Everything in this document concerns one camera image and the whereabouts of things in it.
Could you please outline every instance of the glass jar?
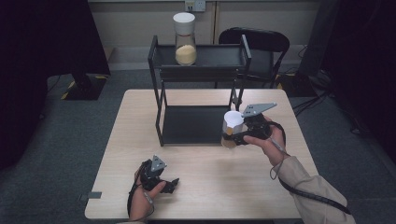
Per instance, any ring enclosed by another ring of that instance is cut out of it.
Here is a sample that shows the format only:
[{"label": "glass jar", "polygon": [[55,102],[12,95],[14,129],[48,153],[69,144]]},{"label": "glass jar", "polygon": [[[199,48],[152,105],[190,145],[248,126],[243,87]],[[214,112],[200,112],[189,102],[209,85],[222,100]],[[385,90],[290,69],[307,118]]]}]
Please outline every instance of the glass jar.
[{"label": "glass jar", "polygon": [[195,63],[197,51],[194,33],[189,35],[176,34],[176,61],[180,65],[191,65]]}]

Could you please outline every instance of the gray carpet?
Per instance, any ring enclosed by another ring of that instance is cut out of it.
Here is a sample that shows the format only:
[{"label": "gray carpet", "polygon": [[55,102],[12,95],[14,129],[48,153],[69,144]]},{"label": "gray carpet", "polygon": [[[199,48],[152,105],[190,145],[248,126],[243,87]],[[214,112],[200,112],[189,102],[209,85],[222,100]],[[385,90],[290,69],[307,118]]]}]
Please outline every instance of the gray carpet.
[{"label": "gray carpet", "polygon": [[[124,92],[151,89],[149,71],[113,71],[97,101],[60,100],[72,78],[64,75],[56,81],[57,77],[49,79],[49,87],[54,86],[47,97],[45,117],[22,159],[0,172],[0,223],[115,223],[85,218],[85,202],[79,198],[92,189]],[[183,83],[168,87],[213,86]],[[290,98],[292,105],[306,100]],[[375,140],[351,133],[346,113],[333,98],[305,110],[297,119],[319,173],[346,196],[357,222],[394,223],[396,179],[378,157],[381,148]]]}]

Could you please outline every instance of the black metal shelf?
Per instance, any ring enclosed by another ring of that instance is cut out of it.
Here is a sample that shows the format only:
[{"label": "black metal shelf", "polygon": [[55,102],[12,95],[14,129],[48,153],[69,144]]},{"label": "black metal shelf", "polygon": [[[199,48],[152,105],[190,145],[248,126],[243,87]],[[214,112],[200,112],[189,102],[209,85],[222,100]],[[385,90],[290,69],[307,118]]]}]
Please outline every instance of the black metal shelf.
[{"label": "black metal shelf", "polygon": [[[153,89],[158,106],[156,120],[160,144],[213,144],[220,143],[224,114],[231,109],[236,95],[235,80],[238,71],[247,71],[250,65],[248,42],[242,36],[237,45],[198,45],[195,64],[179,65],[175,59],[175,46],[159,45],[155,35],[148,54]],[[156,70],[161,79],[158,93]],[[166,82],[232,82],[230,100],[224,105],[169,105],[166,99]],[[243,84],[235,103],[238,110]],[[164,104],[163,129],[160,120]]]}]

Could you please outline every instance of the wrist strap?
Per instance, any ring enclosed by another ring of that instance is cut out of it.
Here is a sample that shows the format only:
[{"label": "wrist strap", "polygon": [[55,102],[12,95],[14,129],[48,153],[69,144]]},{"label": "wrist strap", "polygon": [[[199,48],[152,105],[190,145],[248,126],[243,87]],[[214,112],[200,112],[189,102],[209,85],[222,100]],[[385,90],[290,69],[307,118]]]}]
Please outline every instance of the wrist strap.
[{"label": "wrist strap", "polygon": [[289,186],[288,184],[283,182],[280,178],[279,178],[279,182],[283,186],[283,188],[285,188],[286,190],[288,190],[289,192],[291,192],[293,194],[305,197],[307,199],[315,200],[315,201],[318,201],[318,202],[321,202],[321,203],[326,203],[326,204],[328,204],[330,206],[333,206],[335,208],[338,208],[342,212],[350,215],[349,209],[347,209],[345,206],[341,205],[340,203],[338,203],[336,201],[333,201],[331,199],[328,199],[328,198],[325,198],[325,197],[322,197],[322,196],[318,196],[316,194],[312,194],[312,193],[308,193],[308,192],[305,192],[305,191],[301,191],[301,190],[292,188],[291,186]]}]

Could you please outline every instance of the beige contents in jar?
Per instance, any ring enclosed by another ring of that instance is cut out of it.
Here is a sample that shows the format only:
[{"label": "beige contents in jar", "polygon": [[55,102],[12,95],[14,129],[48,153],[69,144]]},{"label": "beige contents in jar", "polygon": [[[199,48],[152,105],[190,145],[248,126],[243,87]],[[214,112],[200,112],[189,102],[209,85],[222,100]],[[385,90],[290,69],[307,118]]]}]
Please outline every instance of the beige contents in jar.
[{"label": "beige contents in jar", "polygon": [[176,61],[181,65],[195,63],[197,52],[192,45],[184,45],[176,50]]}]

